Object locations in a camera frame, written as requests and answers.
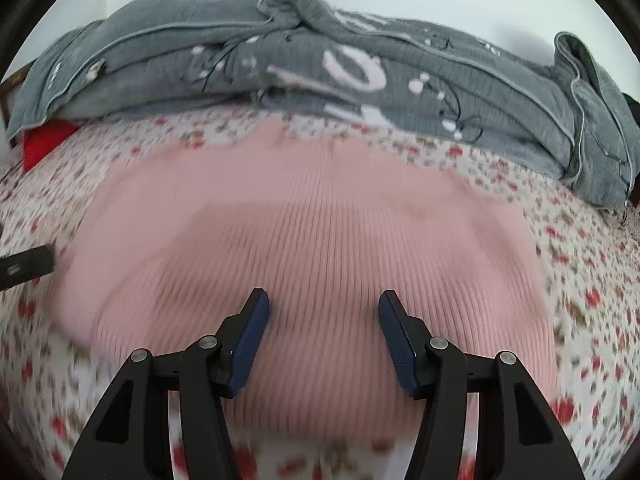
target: silver screw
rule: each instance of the silver screw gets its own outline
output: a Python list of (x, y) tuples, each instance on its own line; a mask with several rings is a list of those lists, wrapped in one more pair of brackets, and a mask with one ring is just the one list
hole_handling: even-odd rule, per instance
[(436, 350), (444, 350), (447, 346), (449, 346), (449, 341), (447, 341), (443, 337), (432, 337), (431, 341), (429, 341), (429, 344)]
[(511, 352), (502, 352), (500, 354), (500, 361), (506, 365), (514, 365), (518, 361), (518, 358)]
[(135, 363), (139, 363), (140, 361), (144, 361), (146, 359), (146, 350), (139, 348), (138, 350), (134, 350), (131, 353), (131, 360)]
[(209, 350), (218, 344), (218, 340), (212, 335), (206, 335), (200, 340), (200, 348)]

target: pink ribbed garment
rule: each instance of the pink ribbed garment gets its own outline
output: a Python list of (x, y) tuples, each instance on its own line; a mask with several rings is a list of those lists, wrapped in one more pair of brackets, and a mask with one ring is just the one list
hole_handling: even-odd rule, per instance
[(547, 399), (550, 316), (522, 212), (459, 176), (359, 140), (288, 139), (280, 123), (222, 148), (172, 146), (112, 168), (59, 262), (49, 306), (121, 363), (215, 333), (255, 286), (271, 318), (236, 424), (331, 437), (412, 433), (420, 402), (378, 325), (394, 289), (461, 350), (515, 352)]

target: bed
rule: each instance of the bed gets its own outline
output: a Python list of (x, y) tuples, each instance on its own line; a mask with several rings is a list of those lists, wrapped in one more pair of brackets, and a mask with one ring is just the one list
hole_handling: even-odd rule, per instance
[[(0, 26), (2, 71), (54, 0), (28, 1), (25, 5), (25, 0), (7, 0), (15, 12), (8, 12)], [(632, 0), (597, 1), (610, 11), (637, 54), (640, 32)], [(0, 252), (39, 244), (52, 244), (58, 254), (64, 251), (116, 158), (134, 160), (177, 139), (194, 148), (234, 142), (267, 115), (248, 105), (231, 105), (90, 124), (26, 175), (19, 171), (19, 155), (14, 153), (0, 167)], [(362, 136), (372, 149), (396, 153), (408, 164), (458, 171), (471, 186), (522, 206), (554, 320), (554, 413), (587, 478), (634, 478), (634, 440), (640, 429), (640, 248), (628, 232), (608, 226), (555, 180), (490, 152), (361, 123), (290, 114), (284, 120), (294, 136)], [(50, 325), (42, 305), (47, 284), (48, 278), (34, 280), (0, 298), (0, 410), (36, 468), (49, 479), (61, 477), (79, 433), (116, 370)], [(171, 413), (172, 457), (177, 478), (184, 478), (175, 399)], [(397, 478), (404, 474), (412, 451), (411, 442), (292, 443), (233, 428), (232, 438), (245, 479)], [(473, 476), (473, 450), (470, 438), (461, 479)]]

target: pink fabric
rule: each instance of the pink fabric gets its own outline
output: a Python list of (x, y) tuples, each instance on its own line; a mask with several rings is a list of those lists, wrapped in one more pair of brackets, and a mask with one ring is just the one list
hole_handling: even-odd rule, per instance
[(297, 434), (412, 433), (377, 321), (394, 289), (466, 352), (509, 349), (547, 399), (550, 315), (520, 208), (359, 140), (287, 139), (270, 121), (224, 148), (172, 146), (114, 165), (59, 262), (49, 306), (118, 363), (215, 333), (254, 286), (271, 318), (236, 424)]

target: blue gripper pad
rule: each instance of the blue gripper pad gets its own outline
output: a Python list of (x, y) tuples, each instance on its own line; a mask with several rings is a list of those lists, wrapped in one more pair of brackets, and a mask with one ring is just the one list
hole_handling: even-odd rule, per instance
[(249, 379), (251, 366), (254, 364), (255, 354), (268, 319), (269, 297), (262, 290), (231, 357), (231, 375), (226, 387), (232, 396), (243, 388)]
[(378, 302), (378, 320), (396, 369), (398, 382), (409, 396), (416, 397), (418, 379), (415, 373), (415, 353), (386, 292), (380, 296)]

